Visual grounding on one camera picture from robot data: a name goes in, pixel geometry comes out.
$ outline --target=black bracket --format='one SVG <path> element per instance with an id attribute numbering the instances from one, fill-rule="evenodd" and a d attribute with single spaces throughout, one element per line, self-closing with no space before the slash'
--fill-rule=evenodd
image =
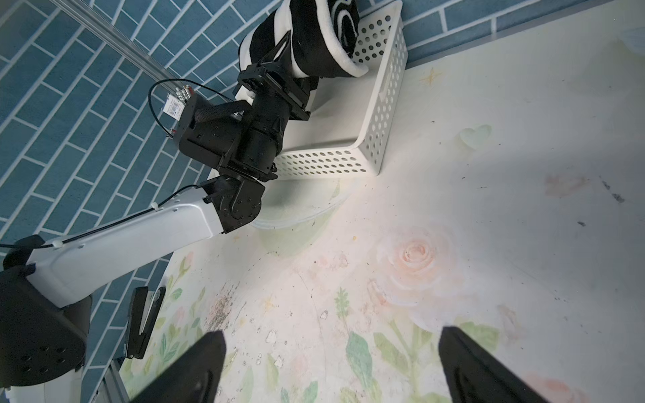
<path id="1" fill-rule="evenodd" d="M 128 340 L 126 341 L 125 355 L 129 359 L 142 359 L 146 353 L 146 348 L 148 348 L 148 343 L 150 342 L 150 335 L 157 321 L 157 316 L 159 315 L 161 303 L 165 295 L 165 287 L 159 287 L 157 292 L 155 292 L 143 331 L 140 333 L 141 321 L 144 315 L 146 315 L 145 307 L 148 299 L 148 287 L 137 287 L 134 289 L 132 299 L 130 300 L 128 328 L 126 330 Z"/>

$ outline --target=grout line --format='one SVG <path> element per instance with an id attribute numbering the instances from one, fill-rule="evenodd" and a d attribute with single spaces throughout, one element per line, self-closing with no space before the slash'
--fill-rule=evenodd
<path id="1" fill-rule="evenodd" d="M 82 151 L 84 153 L 87 152 L 87 150 L 85 150 L 83 147 L 78 147 L 76 144 L 70 143 L 69 141 L 66 141 L 65 145 L 69 146 L 69 147 L 72 147 L 72 148 L 75 148 L 76 150 Z"/>
<path id="2" fill-rule="evenodd" d="M 77 180 L 77 181 L 79 181 L 79 182 L 87 183 L 87 184 L 89 184 L 89 185 L 93 185 L 93 184 L 94 184 L 94 182 L 92 182 L 92 181 L 88 181 L 87 179 L 83 179 L 83 178 L 78 177 L 78 176 L 73 176 L 73 177 L 72 177 L 72 179 L 75 179 L 75 180 Z"/>
<path id="3" fill-rule="evenodd" d="M 86 48 L 86 49 L 87 49 L 87 50 L 89 50 L 90 52 L 94 53 L 94 49 L 90 48 L 89 46 L 87 46 L 87 45 L 86 45 L 86 44 L 84 44 L 83 42 L 80 42 L 78 39 L 76 39 L 76 43 L 77 43 L 77 44 L 79 44 L 79 45 L 81 45 L 82 47 Z"/>
<path id="4" fill-rule="evenodd" d="M 118 69 L 118 71 L 119 71 L 119 73 L 123 74 L 123 75 L 124 75 L 124 76 L 126 76 L 127 78 L 129 78 L 129 79 L 131 79 L 131 80 L 134 80 L 134 78 L 130 77 L 130 75 L 129 75 L 129 74 L 127 74 L 126 72 L 124 72 L 124 71 L 123 71 L 123 70 L 121 70 L 120 68 Z"/>
<path id="5" fill-rule="evenodd" d="M 125 0 L 119 0 L 119 4 L 117 5 L 117 10 L 116 12 L 114 12 L 114 16 L 112 17 L 112 22 L 110 23 L 111 25 L 116 24 L 117 18 L 119 18 L 119 14 L 121 13 L 121 9 L 123 8 L 123 3 L 125 3 Z"/>
<path id="6" fill-rule="evenodd" d="M 446 24 L 446 9 L 445 8 L 440 8 L 439 9 L 439 19 L 441 20 L 441 30 L 443 32 L 448 31 L 448 24 Z"/>
<path id="7" fill-rule="evenodd" d="M 114 168 L 119 168 L 122 171 L 127 171 L 126 168 L 123 168 L 122 166 L 116 165 L 114 162 L 110 162 L 110 164 L 108 164 L 108 165 L 113 166 Z"/>
<path id="8" fill-rule="evenodd" d="M 137 28 L 135 28 L 134 32 L 132 32 L 132 35 L 130 36 L 130 40 L 133 41 L 134 38 L 139 35 L 139 31 L 141 31 L 141 27 L 143 24 L 146 22 L 146 19 L 148 18 L 148 15 L 150 15 L 150 12 L 152 12 L 152 9 L 157 5 L 157 0 L 152 0 L 150 4 L 148 5 L 148 8 L 146 9 L 146 12 L 143 13 L 144 17 L 141 19 L 140 23 L 137 23 Z"/>
<path id="9" fill-rule="evenodd" d="M 108 120 L 108 118 L 106 118 L 105 116 L 101 115 L 101 114 L 100 114 L 100 113 L 98 113 L 98 112 L 93 111 L 92 109 L 88 110 L 87 112 L 88 112 L 88 113 L 91 113 L 92 115 L 96 115 L 96 116 L 100 117 L 100 118 L 101 118 L 101 119 L 103 119 L 104 121 L 107 121 L 107 120 Z"/>
<path id="10" fill-rule="evenodd" d="M 41 81 L 40 85 L 42 85 L 42 86 L 44 86 L 44 87 L 49 88 L 51 91 L 54 91 L 55 93 L 57 93 L 57 94 L 58 94 L 58 95 L 60 95 L 60 96 L 65 95 L 65 93 L 64 93 L 64 92 L 60 91 L 60 90 L 59 90 L 59 89 L 57 89 L 57 88 L 54 88 L 54 87 L 50 86 L 49 84 L 47 84 L 47 83 L 46 83 L 46 82 L 44 82 L 44 81 Z"/>
<path id="11" fill-rule="evenodd" d="M 11 17 L 14 12 L 22 5 L 22 2 L 16 1 L 3 15 L 0 15 L 0 27 L 9 20 L 9 17 Z"/>
<path id="12" fill-rule="evenodd" d="M 233 10 L 233 11 L 237 14 L 237 16 L 238 16 L 238 17 L 240 17 L 240 19 L 242 20 L 242 22 L 243 22 L 244 24 L 246 24 L 246 20 L 244 19 L 244 17 L 242 16 L 242 14 L 240 14 L 240 13 L 237 11 L 237 9 L 236 9 L 236 8 L 235 8 L 235 6 L 233 5 L 233 3 L 231 3 L 231 10 Z"/>
<path id="13" fill-rule="evenodd" d="M 23 125 L 25 125 L 25 126 L 27 126 L 27 127 L 29 127 L 29 128 L 32 128 L 32 129 L 34 129 L 34 130 L 38 130 L 38 126 L 36 126 L 35 124 L 32 124 L 32 123 L 29 123 L 29 122 L 27 122 L 27 121 L 24 121 L 24 120 L 20 119 L 19 117 L 15 117 L 15 116 L 14 116 L 14 120 L 15 120 L 16 122 L 20 122 L 20 123 L 22 123 Z"/>
<path id="14" fill-rule="evenodd" d="M 177 24 L 177 22 L 179 22 L 179 20 L 184 16 L 184 14 L 188 11 L 188 9 L 193 5 L 194 2 L 195 0 L 188 0 L 184 5 L 184 7 L 179 11 L 179 13 L 177 13 L 177 15 L 175 15 L 172 21 L 170 21 L 170 24 L 168 24 L 168 26 L 174 27 Z M 148 54 L 152 55 L 155 52 L 155 50 L 157 50 L 159 45 L 164 41 L 164 39 L 166 39 L 166 36 L 168 35 L 168 33 L 170 33 L 170 31 L 171 30 L 165 30 L 165 32 L 161 34 L 157 42 L 155 42 L 155 44 L 152 45 Z"/>
<path id="15" fill-rule="evenodd" d="M 38 193 L 32 193 L 31 196 L 37 197 L 38 199 L 47 200 L 48 202 L 53 202 L 54 198 L 44 195 L 39 195 Z"/>
<path id="16" fill-rule="evenodd" d="M 38 12 L 38 14 L 42 15 L 43 17 L 45 17 L 45 18 L 49 17 L 49 15 L 45 14 L 44 12 L 42 12 L 40 8 L 34 6 L 29 1 L 25 1 L 25 4 L 28 5 L 29 7 L 33 8 L 34 10 L 36 10 Z"/>
<path id="17" fill-rule="evenodd" d="M 86 213 L 86 214 L 89 214 L 89 215 L 95 215 L 96 217 L 100 216 L 100 214 L 95 213 L 94 211 L 86 210 L 86 209 L 84 209 L 84 208 L 81 208 L 81 211 L 82 211 L 83 213 Z"/>
<path id="18" fill-rule="evenodd" d="M 44 162 L 40 162 L 40 161 L 38 161 L 37 159 L 33 159 L 33 158 L 31 158 L 31 157 L 27 157 L 26 155 L 24 155 L 24 156 L 23 156 L 23 159 L 24 159 L 24 160 L 26 160 L 26 161 L 32 162 L 32 163 L 34 163 L 34 164 L 36 164 L 36 165 L 40 165 L 40 166 L 47 166 L 47 164 L 45 164 Z"/>
<path id="19" fill-rule="evenodd" d="M 85 77 L 85 76 L 83 76 L 83 78 L 86 79 L 87 81 L 89 81 L 90 83 L 96 85 L 97 87 L 99 87 L 99 88 L 101 87 L 101 85 L 99 83 L 97 83 L 96 81 L 94 81 L 93 79 L 91 79 L 89 77 Z"/>

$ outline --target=perforated basket wall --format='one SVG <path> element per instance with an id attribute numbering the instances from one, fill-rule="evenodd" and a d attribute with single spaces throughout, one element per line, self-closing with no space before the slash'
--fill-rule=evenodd
<path id="1" fill-rule="evenodd" d="M 369 89 L 364 86 L 365 96 L 362 102 L 367 102 L 364 115 L 346 116 L 342 102 L 334 98 L 331 102 L 339 105 L 336 112 L 339 116 L 337 127 L 325 127 L 324 132 L 315 136 L 314 144 L 300 150 L 290 150 L 281 153 L 275 159 L 277 174 L 280 179 L 316 179 L 347 176 L 376 176 L 381 169 L 381 163 L 388 142 L 392 118 L 394 116 L 399 87 L 403 80 L 405 65 L 408 60 L 408 50 L 403 37 L 400 0 L 390 3 L 384 8 L 363 17 L 359 22 L 359 38 L 352 59 L 365 63 L 371 71 L 378 69 L 376 80 Z M 330 84 L 331 80 L 342 81 L 343 88 L 351 86 L 361 78 L 321 79 L 321 88 Z M 299 124 L 317 124 L 316 111 L 308 122 Z M 318 147 L 318 144 L 329 144 L 325 133 L 341 130 L 349 124 L 350 119 L 362 121 L 357 131 L 355 141 L 351 145 Z M 287 125 L 287 136 L 298 136 L 299 130 L 290 130 L 292 122 Z"/>

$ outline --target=green leaf print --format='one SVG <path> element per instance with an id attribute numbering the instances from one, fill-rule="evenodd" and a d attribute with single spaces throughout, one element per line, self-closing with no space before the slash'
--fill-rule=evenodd
<path id="1" fill-rule="evenodd" d="M 172 345 L 172 347 L 168 350 L 166 355 L 163 357 L 163 363 L 166 364 L 170 360 L 172 360 L 172 357 L 177 354 L 177 350 L 179 349 L 179 342 L 175 342 L 175 344 Z"/>
<path id="2" fill-rule="evenodd" d="M 338 297 L 334 298 L 333 300 L 336 302 L 336 315 L 342 319 L 347 317 L 349 314 L 349 306 L 350 306 L 350 301 L 347 299 L 347 291 L 339 288 L 338 289 Z"/>
<path id="3" fill-rule="evenodd" d="M 452 403 L 452 399 L 436 393 L 427 393 L 423 396 L 411 396 L 406 403 Z"/>
<path id="4" fill-rule="evenodd" d="M 354 332 L 350 332 L 345 348 L 347 361 L 354 374 L 361 381 L 363 389 L 369 391 L 372 387 L 372 356 L 364 338 Z"/>
<path id="5" fill-rule="evenodd" d="M 341 388 L 341 397 L 339 399 L 340 403 L 361 403 L 359 398 L 356 396 L 356 392 L 349 388 Z"/>
<path id="6" fill-rule="evenodd" d="M 284 388 L 280 391 L 280 403 L 289 403 L 289 392 Z"/>
<path id="7" fill-rule="evenodd" d="M 161 335 L 161 345 L 159 346 L 159 355 L 163 357 L 166 353 L 166 334 Z"/>
<path id="8" fill-rule="evenodd" d="M 239 389 L 240 392 L 237 396 L 237 401 L 249 403 L 253 395 L 253 369 L 251 367 L 246 370 Z"/>
<path id="9" fill-rule="evenodd" d="M 403 375 L 408 375 L 408 360 L 383 333 L 374 333 L 374 343 L 381 352 L 381 357 Z"/>
<path id="10" fill-rule="evenodd" d="M 173 301 L 178 300 L 178 299 L 179 299 L 179 297 L 181 297 L 181 292 L 182 292 L 182 289 L 181 289 L 181 288 L 177 288 L 175 291 L 173 291 L 173 292 L 172 292 L 172 294 L 170 294 L 170 298 L 171 298 Z"/>
<path id="11" fill-rule="evenodd" d="M 154 329 L 155 330 L 161 329 L 161 326 L 163 326 L 164 323 L 166 323 L 166 318 L 164 318 L 164 317 L 157 318 L 157 321 L 155 322 L 155 328 Z"/>
<path id="12" fill-rule="evenodd" d="M 270 354 L 266 355 L 266 389 L 273 392 L 278 386 L 278 367 L 275 366 L 275 360 Z"/>
<path id="13" fill-rule="evenodd" d="M 315 380 L 304 390 L 303 403 L 314 403 L 318 397 L 318 381 Z"/>
<path id="14" fill-rule="evenodd" d="M 474 324 L 473 322 L 462 323 L 459 327 L 484 349 L 495 351 L 495 348 L 497 348 L 499 341 L 498 329 L 485 324 Z"/>

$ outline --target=pink rose print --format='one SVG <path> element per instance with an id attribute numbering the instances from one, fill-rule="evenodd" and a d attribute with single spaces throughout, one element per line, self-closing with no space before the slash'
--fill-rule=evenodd
<path id="1" fill-rule="evenodd" d="M 524 378 L 524 381 L 551 403 L 589 403 L 585 392 L 571 388 L 561 380 L 529 374 Z"/>

